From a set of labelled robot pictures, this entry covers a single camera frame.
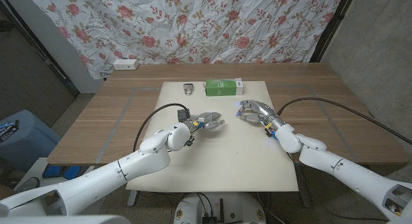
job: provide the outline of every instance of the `power strip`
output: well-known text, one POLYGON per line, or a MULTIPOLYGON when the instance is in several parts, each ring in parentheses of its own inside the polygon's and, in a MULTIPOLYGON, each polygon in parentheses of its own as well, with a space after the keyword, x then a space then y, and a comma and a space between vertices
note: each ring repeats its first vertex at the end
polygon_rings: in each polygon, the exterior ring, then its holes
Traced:
POLYGON ((137 59, 116 59, 113 65, 116 70, 135 70, 139 62, 137 59))

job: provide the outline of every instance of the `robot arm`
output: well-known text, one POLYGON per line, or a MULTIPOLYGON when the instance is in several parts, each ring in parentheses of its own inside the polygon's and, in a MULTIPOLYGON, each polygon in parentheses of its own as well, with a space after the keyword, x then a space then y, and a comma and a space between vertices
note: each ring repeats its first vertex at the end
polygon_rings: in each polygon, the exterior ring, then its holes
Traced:
POLYGON ((268 105, 253 100, 240 102, 237 117, 249 122, 261 122, 288 153, 301 152, 299 160, 324 171, 374 204, 389 220, 412 216, 412 184, 385 178, 369 169, 326 150, 320 140, 294 134, 294 128, 282 121, 268 105), (246 108, 257 114, 242 115, 246 108))
POLYGON ((142 142, 138 151, 90 173, 5 198, 0 201, 0 217, 78 214, 128 181, 167 167, 171 161, 168 150, 179 151, 192 144, 195 131, 213 129, 225 122, 212 121, 217 117, 220 117, 219 113, 191 117, 184 123, 157 131, 142 142))

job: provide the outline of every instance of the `green box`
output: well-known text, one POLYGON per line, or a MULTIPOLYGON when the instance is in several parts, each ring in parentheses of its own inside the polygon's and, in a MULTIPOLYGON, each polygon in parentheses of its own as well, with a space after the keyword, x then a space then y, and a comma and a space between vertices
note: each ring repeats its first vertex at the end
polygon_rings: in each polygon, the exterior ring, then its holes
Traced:
POLYGON ((208 79, 206 80, 206 96, 242 95, 242 79, 208 79))

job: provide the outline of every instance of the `blue bin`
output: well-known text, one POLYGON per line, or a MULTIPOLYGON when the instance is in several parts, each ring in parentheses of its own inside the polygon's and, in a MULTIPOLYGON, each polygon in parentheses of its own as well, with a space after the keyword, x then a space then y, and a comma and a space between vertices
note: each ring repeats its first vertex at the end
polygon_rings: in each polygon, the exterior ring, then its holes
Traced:
POLYGON ((0 158, 5 163, 27 172, 39 157, 47 157, 61 137, 27 110, 0 121, 1 124, 19 121, 18 130, 0 142, 0 158))

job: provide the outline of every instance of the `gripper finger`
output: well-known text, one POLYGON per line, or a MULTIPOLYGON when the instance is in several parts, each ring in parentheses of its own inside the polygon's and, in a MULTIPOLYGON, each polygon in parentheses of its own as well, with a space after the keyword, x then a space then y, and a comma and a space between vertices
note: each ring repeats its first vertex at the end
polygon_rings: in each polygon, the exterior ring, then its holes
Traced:
POLYGON ((206 129, 206 130, 211 130, 211 129, 217 128, 218 126, 220 126, 220 125, 222 125, 222 124, 224 124, 224 123, 225 123, 224 120, 208 122, 208 123, 206 123, 206 124, 204 125, 203 128, 206 129))
POLYGON ((244 110, 246 110, 246 108, 251 108, 251 107, 252 107, 252 105, 250 105, 250 103, 243 104, 243 105, 240 107, 240 109, 239 109, 238 112, 243 112, 244 110))
POLYGON ((215 118, 219 118, 221 116, 221 114, 217 112, 212 112, 211 115, 212 115, 212 120, 214 120, 215 118))
POLYGON ((258 123, 260 122, 259 114, 247 114, 242 115, 241 113, 236 114, 236 118, 246 120, 247 122, 258 123))
POLYGON ((245 104, 249 104, 251 102, 254 102, 254 100, 243 100, 243 101, 240 101, 239 104, 245 105, 245 104))

